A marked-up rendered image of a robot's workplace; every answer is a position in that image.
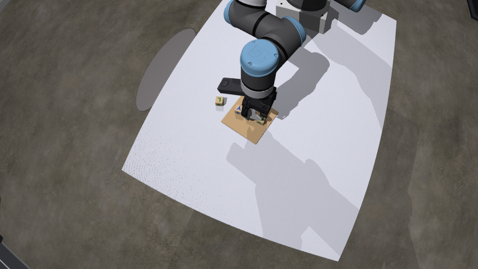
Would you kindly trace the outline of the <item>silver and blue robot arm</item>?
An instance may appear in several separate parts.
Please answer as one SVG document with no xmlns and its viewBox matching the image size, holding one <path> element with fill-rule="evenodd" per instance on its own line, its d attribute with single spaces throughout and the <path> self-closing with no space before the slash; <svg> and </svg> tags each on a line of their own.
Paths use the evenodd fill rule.
<svg viewBox="0 0 478 269">
<path fill-rule="evenodd" d="M 300 10 L 314 12 L 327 0 L 287 0 Z M 223 94 L 264 98 L 272 93 L 276 72 L 301 47 L 306 31 L 293 17 L 282 19 L 265 11 L 267 0 L 231 0 L 224 10 L 227 23 L 255 38 L 240 55 L 241 79 L 223 78 L 217 90 Z"/>
</svg>

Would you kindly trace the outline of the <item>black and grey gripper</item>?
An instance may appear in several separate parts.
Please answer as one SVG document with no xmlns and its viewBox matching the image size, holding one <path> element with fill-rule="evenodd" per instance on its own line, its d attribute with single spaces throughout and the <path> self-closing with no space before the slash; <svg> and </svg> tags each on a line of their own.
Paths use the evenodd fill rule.
<svg viewBox="0 0 478 269">
<path fill-rule="evenodd" d="M 241 115 L 246 120 L 255 119 L 261 121 L 262 118 L 256 114 L 256 111 L 260 112 L 260 116 L 267 118 L 268 113 L 276 100 L 277 92 L 274 86 L 272 93 L 265 98 L 252 98 L 245 96 L 242 101 Z M 272 100 L 271 100 L 272 98 Z"/>
</svg>

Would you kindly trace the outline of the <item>tan flat mat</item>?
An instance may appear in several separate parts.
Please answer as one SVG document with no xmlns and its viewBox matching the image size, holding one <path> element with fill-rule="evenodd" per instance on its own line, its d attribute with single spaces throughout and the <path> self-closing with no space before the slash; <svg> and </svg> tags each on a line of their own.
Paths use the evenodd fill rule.
<svg viewBox="0 0 478 269">
<path fill-rule="evenodd" d="M 225 115 L 225 117 L 221 120 L 225 125 L 251 141 L 252 143 L 256 144 L 264 132 L 267 130 L 271 122 L 274 120 L 276 115 L 278 114 L 277 110 L 273 108 L 270 109 L 268 116 L 264 125 L 260 125 L 256 123 L 257 120 L 253 119 L 246 120 L 242 115 L 235 113 L 236 105 L 242 105 L 242 101 L 244 96 L 240 96 L 236 103 L 232 106 L 229 112 Z"/>
</svg>

